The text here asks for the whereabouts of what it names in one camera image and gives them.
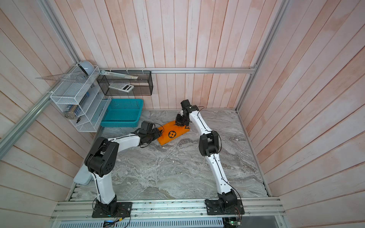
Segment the orange patterned pillowcase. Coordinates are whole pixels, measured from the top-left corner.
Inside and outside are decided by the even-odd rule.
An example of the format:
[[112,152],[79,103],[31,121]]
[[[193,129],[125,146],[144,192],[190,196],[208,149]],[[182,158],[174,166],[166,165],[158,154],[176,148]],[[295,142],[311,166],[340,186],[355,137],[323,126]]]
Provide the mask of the orange patterned pillowcase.
[[157,138],[157,141],[160,143],[160,145],[165,145],[190,131],[189,126],[178,126],[176,121],[171,121],[159,127],[158,129],[162,133],[162,135]]

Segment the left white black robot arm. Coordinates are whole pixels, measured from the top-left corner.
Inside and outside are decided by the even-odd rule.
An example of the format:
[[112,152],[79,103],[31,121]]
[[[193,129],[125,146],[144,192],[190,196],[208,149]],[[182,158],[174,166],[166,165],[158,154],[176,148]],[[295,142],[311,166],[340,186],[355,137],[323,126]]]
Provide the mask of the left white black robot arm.
[[143,121],[141,127],[125,136],[116,138],[99,137],[92,145],[85,166],[94,178],[97,188],[97,203],[103,207],[116,205],[117,196],[112,185],[111,172],[115,167],[117,154],[132,147],[149,145],[164,133],[156,123]]

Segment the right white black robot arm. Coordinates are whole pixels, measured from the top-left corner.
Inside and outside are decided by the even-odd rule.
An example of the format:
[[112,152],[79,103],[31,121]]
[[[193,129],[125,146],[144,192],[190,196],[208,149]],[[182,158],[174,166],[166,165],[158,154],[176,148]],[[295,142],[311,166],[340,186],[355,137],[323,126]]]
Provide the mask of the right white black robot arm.
[[177,115],[175,123],[178,126],[188,127],[190,123],[197,128],[199,138],[199,152],[209,163],[217,185],[217,200],[205,201],[208,214],[225,214],[239,207],[238,198],[234,188],[229,184],[223,170],[219,152],[221,151],[220,135],[212,130],[204,121],[200,109],[191,105],[189,100],[181,102],[182,110]]

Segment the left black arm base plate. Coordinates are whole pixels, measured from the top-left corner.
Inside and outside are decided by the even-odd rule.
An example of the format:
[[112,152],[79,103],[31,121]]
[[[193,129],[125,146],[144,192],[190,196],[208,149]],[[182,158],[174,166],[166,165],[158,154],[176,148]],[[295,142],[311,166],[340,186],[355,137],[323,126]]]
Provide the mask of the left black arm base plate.
[[103,204],[96,200],[92,218],[126,218],[130,217],[132,209],[132,202],[116,202],[112,201],[110,204]]

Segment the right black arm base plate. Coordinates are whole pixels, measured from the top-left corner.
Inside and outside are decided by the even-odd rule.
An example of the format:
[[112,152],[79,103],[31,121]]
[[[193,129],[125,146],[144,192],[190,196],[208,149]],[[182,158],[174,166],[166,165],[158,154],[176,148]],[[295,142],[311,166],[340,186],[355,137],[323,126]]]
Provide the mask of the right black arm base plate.
[[244,215],[245,211],[240,200],[233,204],[225,205],[220,199],[206,199],[204,201],[208,215]]

